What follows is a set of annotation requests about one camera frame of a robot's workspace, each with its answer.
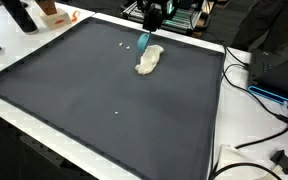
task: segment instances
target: electronic equipment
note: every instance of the electronic equipment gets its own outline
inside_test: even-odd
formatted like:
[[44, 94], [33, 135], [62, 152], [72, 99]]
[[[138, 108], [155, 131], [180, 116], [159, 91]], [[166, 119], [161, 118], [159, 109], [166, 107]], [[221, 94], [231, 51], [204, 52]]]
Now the electronic equipment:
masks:
[[255, 50], [248, 90], [280, 104], [288, 103], [288, 59]]
[[145, 30], [152, 32], [165, 29], [192, 35], [194, 31], [192, 25], [197, 24], [201, 17], [201, 9], [205, 2], [204, 0], [137, 0], [129, 4], [123, 11], [123, 17], [142, 23]]

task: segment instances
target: power cord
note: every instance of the power cord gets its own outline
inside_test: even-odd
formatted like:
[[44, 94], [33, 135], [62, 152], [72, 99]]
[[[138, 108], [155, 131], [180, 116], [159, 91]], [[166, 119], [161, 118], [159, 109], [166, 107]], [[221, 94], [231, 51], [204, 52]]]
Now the power cord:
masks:
[[[213, 33], [210, 33], [210, 32], [208, 32], [208, 33], [211, 34], [211, 35], [213, 35], [213, 36], [215, 37], [215, 39], [223, 46], [223, 48], [224, 48], [224, 56], [223, 56], [223, 58], [224, 58], [224, 62], [225, 62], [226, 56], [227, 56], [227, 51], [229, 51], [229, 49], [228, 49], [223, 43], [221, 43], [221, 41], [220, 41]], [[227, 73], [227, 70], [228, 70], [230, 67], [240, 66], [240, 67], [245, 68], [245, 69], [248, 69], [248, 68], [249, 68], [249, 65], [248, 65], [248, 64], [243, 63], [243, 62], [240, 61], [238, 58], [236, 58], [234, 55], [233, 55], [233, 57], [234, 57], [236, 60], [238, 60], [242, 65], [236, 65], [236, 64], [230, 65], [230, 66], [228, 66], [225, 70], [223, 70], [223, 77], [225, 78], [225, 80], [226, 80], [231, 86], [233, 86], [233, 87], [235, 87], [235, 88], [237, 88], [237, 89], [239, 89], [239, 90], [241, 90], [241, 91], [244, 91], [244, 92], [246, 92], [247, 94], [249, 94], [250, 96], [252, 96], [252, 97], [256, 100], [256, 102], [258, 102], [258, 103], [260, 104], [260, 106], [261, 106], [265, 111], [267, 111], [269, 114], [275, 116], [277, 119], [279, 119], [279, 120], [281, 120], [281, 121], [283, 121], [283, 122], [285, 122], [285, 123], [288, 124], [288, 117], [285, 117], [285, 116], [283, 116], [283, 115], [281, 115], [281, 114], [276, 114], [276, 113], [270, 111], [254, 94], [252, 94], [251, 92], [247, 91], [246, 89], [243, 89], [243, 88], [241, 88], [241, 87], [239, 87], [239, 86], [236, 86], [235, 84], [233, 84], [233, 83], [227, 78], [226, 73]], [[285, 134], [287, 131], [288, 131], [288, 127], [287, 127], [285, 130], [283, 130], [282, 132], [280, 132], [280, 133], [278, 133], [278, 134], [276, 134], [276, 135], [270, 136], [270, 137], [268, 137], [268, 138], [265, 138], [265, 139], [262, 139], [262, 140], [259, 140], [259, 141], [255, 141], [255, 142], [250, 142], [250, 143], [246, 143], [246, 144], [239, 145], [239, 146], [237, 146], [237, 149], [240, 149], [240, 148], [242, 148], [242, 147], [246, 147], [246, 146], [250, 146], [250, 145], [254, 145], [254, 144], [258, 144], [258, 143], [265, 142], [265, 141], [267, 141], [267, 140], [270, 140], [270, 139], [276, 138], [276, 137], [278, 137], [278, 136], [281, 136], [281, 135]], [[229, 170], [229, 169], [231, 169], [231, 168], [235, 168], [235, 167], [239, 167], [239, 166], [257, 167], [257, 168], [260, 168], [260, 169], [265, 170], [266, 172], [270, 173], [270, 174], [271, 174], [272, 176], [274, 176], [276, 179], [282, 180], [280, 177], [278, 177], [278, 176], [277, 176], [274, 172], [272, 172], [271, 170], [269, 170], [269, 169], [267, 169], [267, 168], [265, 168], [265, 167], [263, 167], [263, 166], [261, 166], [261, 165], [253, 164], [253, 163], [236, 163], [236, 164], [231, 164], [231, 165], [229, 165], [229, 166], [226, 166], [226, 167], [221, 168], [220, 170], [216, 171], [216, 169], [217, 169], [217, 167], [218, 167], [218, 161], [217, 161], [217, 163], [215, 164], [215, 166], [213, 167], [213, 163], [214, 163], [214, 162], [213, 162], [213, 161], [214, 161], [214, 159], [213, 159], [213, 158], [214, 158], [214, 141], [215, 141], [214, 138], [215, 138], [215, 136], [214, 136], [214, 134], [213, 134], [213, 143], [212, 143], [213, 147], [212, 147], [212, 152], [211, 152], [211, 153], [212, 153], [211, 171], [210, 171], [209, 178], [208, 178], [209, 180], [214, 180], [218, 175], [220, 175], [220, 174], [223, 173], [224, 171], [227, 171], [227, 170]]]
[[248, 167], [256, 167], [259, 169], [262, 169], [268, 173], [270, 173], [272, 176], [274, 176], [277, 180], [282, 180], [282, 178], [280, 178], [277, 174], [275, 174], [273, 171], [267, 169], [264, 166], [261, 166], [259, 164], [254, 164], [254, 163], [236, 163], [236, 164], [231, 164], [228, 166], [225, 166], [223, 168], [221, 168], [220, 170], [216, 171], [213, 175], [210, 176], [209, 180], [214, 180], [217, 176], [219, 176], [221, 173], [223, 173], [224, 171], [227, 171], [229, 169], [232, 168], [236, 168], [236, 167], [241, 167], [241, 166], [248, 166]]
[[263, 143], [265, 141], [269, 141], [271, 139], [274, 139], [274, 138], [277, 138], [285, 133], [288, 132], [288, 126], [281, 132], [275, 134], [275, 135], [272, 135], [272, 136], [269, 136], [267, 138], [264, 138], [264, 139], [261, 139], [261, 140], [257, 140], [257, 141], [253, 141], [253, 142], [249, 142], [249, 143], [245, 143], [245, 144], [241, 144], [241, 145], [238, 145], [235, 147], [235, 149], [241, 149], [241, 148], [244, 148], [244, 147], [247, 147], [247, 146], [252, 146], [252, 145], [255, 145], [255, 144], [260, 144], [260, 143]]
[[243, 66], [243, 65], [241, 65], [241, 64], [231, 64], [231, 65], [229, 65], [229, 66], [225, 69], [224, 73], [226, 74], [227, 71], [228, 71], [231, 67], [233, 67], [233, 66], [241, 67], [241, 68], [243, 68], [243, 69], [245, 69], [245, 70], [247, 70], [247, 71], [249, 70], [248, 67], [245, 67], [245, 66]]
[[215, 34], [213, 34], [212, 32], [206, 32], [206, 33], [212, 35], [212, 36], [217, 40], [217, 42], [218, 42], [220, 45], [222, 45], [223, 48], [224, 48], [226, 51], [228, 51], [228, 52], [231, 54], [231, 56], [232, 56], [236, 61], [238, 61], [239, 63], [241, 63], [242, 65], [244, 65], [244, 66], [246, 66], [246, 67], [249, 67], [249, 66], [250, 66], [248, 63], [242, 62], [240, 59], [238, 59], [238, 58], [230, 51], [230, 49], [229, 49], [227, 46], [225, 46], [224, 43], [222, 43], [217, 36], [215, 36]]

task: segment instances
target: blue object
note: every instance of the blue object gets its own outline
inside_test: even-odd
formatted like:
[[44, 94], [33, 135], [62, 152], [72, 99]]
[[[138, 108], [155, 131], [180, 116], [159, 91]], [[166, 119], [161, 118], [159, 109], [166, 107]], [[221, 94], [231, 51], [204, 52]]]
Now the blue object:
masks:
[[144, 33], [137, 41], [137, 49], [141, 52], [144, 52], [147, 48], [148, 42], [151, 38], [151, 33]]
[[168, 14], [171, 14], [172, 11], [175, 9], [172, 3], [169, 4]]
[[284, 104], [284, 101], [286, 101], [288, 103], [288, 98], [285, 98], [283, 96], [279, 96], [277, 94], [271, 93], [269, 91], [263, 90], [261, 88], [255, 87], [255, 86], [250, 86], [248, 88], [248, 90], [253, 94], [260, 95], [260, 96], [265, 97], [269, 100], [275, 101], [279, 104]]

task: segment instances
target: black mat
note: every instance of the black mat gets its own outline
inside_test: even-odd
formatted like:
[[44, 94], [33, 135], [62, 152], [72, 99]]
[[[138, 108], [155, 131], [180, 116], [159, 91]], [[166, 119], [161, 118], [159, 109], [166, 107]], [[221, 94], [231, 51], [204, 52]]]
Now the black mat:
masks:
[[140, 76], [142, 33], [84, 20], [0, 72], [0, 98], [143, 179], [204, 180], [223, 54], [153, 36], [165, 52]]

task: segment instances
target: black cable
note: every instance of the black cable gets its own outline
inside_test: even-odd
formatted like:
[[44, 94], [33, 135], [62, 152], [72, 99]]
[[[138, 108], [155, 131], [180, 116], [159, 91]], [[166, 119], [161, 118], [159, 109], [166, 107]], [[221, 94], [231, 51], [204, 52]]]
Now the black cable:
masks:
[[282, 178], [280, 178], [277, 174], [275, 174], [273, 171], [267, 169], [266, 167], [263, 167], [259, 164], [253, 164], [253, 163], [236, 163], [236, 164], [231, 164], [228, 166], [225, 166], [223, 168], [221, 168], [220, 170], [216, 171], [209, 180], [214, 180], [217, 176], [219, 176], [221, 173], [223, 173], [224, 171], [227, 171], [229, 169], [235, 168], [235, 167], [241, 167], [241, 166], [249, 166], [249, 167], [256, 167], [259, 169], [262, 169], [268, 173], [270, 173], [272, 176], [274, 176], [277, 180], [282, 180]]
[[224, 73], [226, 74], [227, 71], [228, 71], [231, 67], [233, 67], [233, 66], [239, 66], [239, 67], [241, 67], [241, 68], [243, 68], [243, 69], [245, 69], [245, 70], [249, 70], [247, 67], [245, 67], [245, 66], [243, 66], [243, 65], [241, 65], [241, 64], [231, 64], [231, 65], [229, 65], [229, 66], [225, 69]]
[[223, 74], [223, 75], [224, 75], [224, 78], [226, 79], [226, 81], [227, 81], [231, 86], [233, 86], [233, 87], [235, 87], [235, 88], [237, 88], [237, 89], [239, 89], [239, 90], [241, 90], [241, 91], [244, 91], [244, 92], [246, 92], [247, 94], [251, 95], [251, 96], [263, 107], [263, 109], [264, 109], [265, 111], [267, 111], [268, 113], [270, 113], [271, 115], [273, 115], [273, 116], [275, 116], [275, 117], [278, 116], [278, 114], [273, 113], [271, 110], [269, 110], [269, 109], [262, 103], [262, 101], [260, 101], [253, 93], [251, 93], [251, 92], [247, 91], [246, 89], [243, 89], [243, 88], [241, 88], [241, 87], [239, 87], [239, 86], [236, 86], [235, 84], [233, 84], [233, 83], [227, 78], [226, 74]]
[[212, 32], [206, 32], [206, 33], [212, 35], [212, 36], [220, 43], [220, 45], [222, 45], [222, 46], [233, 56], [233, 58], [234, 58], [235, 60], [237, 60], [239, 63], [243, 64], [244, 66], [249, 67], [249, 64], [247, 64], [247, 63], [245, 63], [245, 62], [242, 62], [240, 59], [238, 59], [238, 58], [230, 51], [230, 49], [229, 49], [227, 46], [225, 46], [224, 43], [222, 43], [222, 42], [217, 38], [217, 36], [215, 36], [215, 34], [213, 34]]
[[244, 148], [244, 147], [247, 147], [247, 146], [252, 146], [252, 145], [255, 145], [255, 144], [259, 144], [259, 143], [262, 143], [262, 142], [265, 142], [265, 141], [269, 141], [271, 139], [274, 139], [274, 138], [277, 138], [285, 133], [288, 132], [288, 126], [281, 132], [275, 134], [275, 135], [272, 135], [272, 136], [269, 136], [267, 138], [264, 138], [264, 139], [261, 139], [261, 140], [257, 140], [257, 141], [253, 141], [253, 142], [249, 142], [249, 143], [245, 143], [245, 144], [241, 144], [241, 145], [238, 145], [235, 147], [235, 149], [241, 149], [241, 148]]
[[214, 127], [214, 131], [213, 131], [213, 135], [212, 135], [212, 150], [211, 150], [211, 171], [209, 174], [209, 177], [213, 174], [213, 165], [214, 165], [214, 146], [215, 146], [215, 127]]
[[216, 162], [216, 164], [214, 165], [214, 167], [212, 167], [211, 172], [208, 176], [208, 180], [210, 180], [212, 178], [212, 176], [214, 176], [214, 174], [216, 173], [216, 169], [218, 167], [218, 161]]

